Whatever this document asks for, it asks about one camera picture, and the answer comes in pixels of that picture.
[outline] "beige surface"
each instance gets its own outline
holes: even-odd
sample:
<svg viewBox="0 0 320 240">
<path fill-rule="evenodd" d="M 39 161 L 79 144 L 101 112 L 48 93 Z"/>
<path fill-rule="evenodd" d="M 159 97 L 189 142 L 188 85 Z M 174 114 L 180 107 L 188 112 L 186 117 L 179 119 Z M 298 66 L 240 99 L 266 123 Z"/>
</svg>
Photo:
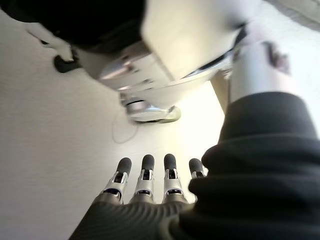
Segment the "beige surface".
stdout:
<svg viewBox="0 0 320 240">
<path fill-rule="evenodd" d="M 267 3 L 256 20 L 289 53 L 292 73 L 319 131 L 320 33 Z M 157 202 L 167 153 L 176 155 L 186 190 L 188 160 L 200 158 L 219 137 L 223 113 L 210 83 L 178 104 L 180 121 L 137 128 L 124 118 L 116 93 L 81 69 L 55 72 L 53 56 L 0 12 L 1 240 L 68 238 L 123 157 L 133 162 L 126 202 L 144 154 L 156 159 Z"/>
</svg>

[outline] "robotic hand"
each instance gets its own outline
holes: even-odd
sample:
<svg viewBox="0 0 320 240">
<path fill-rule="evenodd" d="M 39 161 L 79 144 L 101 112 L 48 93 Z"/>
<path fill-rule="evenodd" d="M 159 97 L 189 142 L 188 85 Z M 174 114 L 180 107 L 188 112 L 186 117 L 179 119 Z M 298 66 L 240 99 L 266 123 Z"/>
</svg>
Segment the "robotic hand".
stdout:
<svg viewBox="0 0 320 240">
<path fill-rule="evenodd" d="M 165 231 L 158 232 L 159 224 L 193 206 L 188 204 L 182 190 L 176 159 L 172 154 L 164 157 L 162 204 L 154 202 L 155 160 L 152 155 L 146 155 L 133 197 L 124 205 L 131 165 L 129 158 L 121 159 L 116 172 L 94 199 L 70 239 L 154 239 L 156 236 L 168 239 L 163 235 Z M 193 179 L 205 177 L 200 160 L 191 159 L 189 168 Z"/>
</svg>

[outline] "black sleeve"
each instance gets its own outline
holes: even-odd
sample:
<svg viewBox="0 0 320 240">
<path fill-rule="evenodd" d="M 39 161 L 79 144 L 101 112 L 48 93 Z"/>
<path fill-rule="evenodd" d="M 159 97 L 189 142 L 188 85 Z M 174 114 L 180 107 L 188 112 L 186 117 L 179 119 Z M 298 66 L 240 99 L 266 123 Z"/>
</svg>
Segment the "black sleeve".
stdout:
<svg viewBox="0 0 320 240">
<path fill-rule="evenodd" d="M 198 201 L 180 214 L 179 231 L 214 240 L 320 239 L 320 145 L 299 97 L 260 93 L 229 105 L 202 163 L 208 176 L 190 182 Z"/>
</svg>

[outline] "metal finger segment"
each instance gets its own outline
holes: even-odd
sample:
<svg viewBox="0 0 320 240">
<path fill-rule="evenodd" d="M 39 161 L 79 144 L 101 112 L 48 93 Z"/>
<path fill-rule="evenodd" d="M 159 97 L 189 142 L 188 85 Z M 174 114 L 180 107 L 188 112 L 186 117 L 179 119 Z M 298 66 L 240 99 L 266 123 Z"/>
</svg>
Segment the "metal finger segment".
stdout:
<svg viewBox="0 0 320 240">
<path fill-rule="evenodd" d="M 182 190 L 181 181 L 177 171 L 176 158 L 172 154 L 167 154 L 164 157 L 164 171 L 164 195 L 162 203 L 188 203 Z"/>
<path fill-rule="evenodd" d="M 110 199 L 113 203 L 117 199 L 119 204 L 123 204 L 123 196 L 128 183 L 132 162 L 129 158 L 125 157 L 120 160 L 116 172 L 109 180 L 105 188 L 100 193 L 107 200 Z"/>
<path fill-rule="evenodd" d="M 155 159 L 152 155 L 145 155 L 142 160 L 141 172 L 130 203 L 143 202 L 154 204 L 154 167 Z"/>
</svg>

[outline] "robot finger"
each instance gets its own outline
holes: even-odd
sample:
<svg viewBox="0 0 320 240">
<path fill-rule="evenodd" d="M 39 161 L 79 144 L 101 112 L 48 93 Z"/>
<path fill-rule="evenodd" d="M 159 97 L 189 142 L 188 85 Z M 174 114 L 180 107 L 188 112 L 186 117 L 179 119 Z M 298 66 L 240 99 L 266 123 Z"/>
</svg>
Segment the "robot finger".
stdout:
<svg viewBox="0 0 320 240">
<path fill-rule="evenodd" d="M 154 166 L 155 159 L 152 155 L 145 155 L 142 160 L 141 172 L 138 177 L 131 203 L 154 204 Z"/>
<path fill-rule="evenodd" d="M 188 203 L 182 190 L 181 181 L 177 171 L 176 158 L 172 154 L 164 157 L 164 195 L 163 204 L 170 202 Z"/>
<path fill-rule="evenodd" d="M 113 204 L 124 204 L 123 196 L 128 183 L 132 162 L 125 157 L 120 160 L 117 169 L 105 188 L 94 200 Z"/>
<path fill-rule="evenodd" d="M 204 178 L 204 166 L 199 159 L 193 158 L 189 161 L 189 169 L 193 179 Z"/>
</svg>

